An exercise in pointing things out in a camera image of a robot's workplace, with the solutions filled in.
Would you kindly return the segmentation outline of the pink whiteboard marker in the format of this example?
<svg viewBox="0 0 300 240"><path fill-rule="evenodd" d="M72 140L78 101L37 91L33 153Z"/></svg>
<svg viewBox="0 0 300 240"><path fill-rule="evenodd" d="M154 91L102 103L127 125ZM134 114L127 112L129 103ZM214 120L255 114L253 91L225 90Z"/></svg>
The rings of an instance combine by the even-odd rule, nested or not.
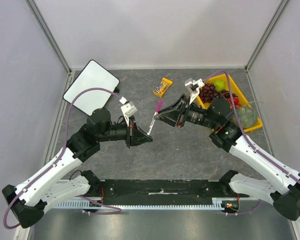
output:
<svg viewBox="0 0 300 240"><path fill-rule="evenodd" d="M149 136L150 134L151 134L151 131L152 131L152 129L153 129L153 127L154 127L154 124L155 124L155 116L158 114L158 112L160 111L160 109L161 109L161 107L162 107L162 104L163 104L163 100L160 100L159 102L158 102L158 104L157 104L157 107L156 107L156 110L155 110L155 112L154 112L154 114L153 114L153 117L152 117L152 121L151 121L151 123L150 123L150 126L149 126L149 129L148 129L148 131L147 131L147 135Z"/></svg>

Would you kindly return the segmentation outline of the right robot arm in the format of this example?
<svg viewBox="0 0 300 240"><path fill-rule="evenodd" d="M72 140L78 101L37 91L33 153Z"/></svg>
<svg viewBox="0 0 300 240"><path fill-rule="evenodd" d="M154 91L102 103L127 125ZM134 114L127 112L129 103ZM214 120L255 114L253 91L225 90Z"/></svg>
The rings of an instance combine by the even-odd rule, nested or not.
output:
<svg viewBox="0 0 300 240"><path fill-rule="evenodd" d="M300 217L300 172L258 146L231 122L233 115L226 99L217 98L204 109L182 94L154 118L172 127L182 128L189 122L212 129L209 137L218 148L241 159L264 177L258 180L230 170L219 184L220 193L225 197L234 193L254 197L271 204L283 217L296 221Z"/></svg>

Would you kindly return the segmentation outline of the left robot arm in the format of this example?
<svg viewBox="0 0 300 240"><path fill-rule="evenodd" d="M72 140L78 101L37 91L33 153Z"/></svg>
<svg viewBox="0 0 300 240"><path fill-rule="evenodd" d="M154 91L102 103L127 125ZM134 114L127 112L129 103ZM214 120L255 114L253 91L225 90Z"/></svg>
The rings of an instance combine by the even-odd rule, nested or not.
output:
<svg viewBox="0 0 300 240"><path fill-rule="evenodd" d="M18 226L35 225L52 207L77 196L94 197L102 192L102 184L91 171L85 170L63 184L57 182L100 150L102 142L124 141L128 148L151 143L153 138L136 123L134 116L119 123L111 121L106 108L96 109L86 123L69 139L57 155L23 183L8 184L2 194L8 208L3 217L6 229L8 213L12 212Z"/></svg>

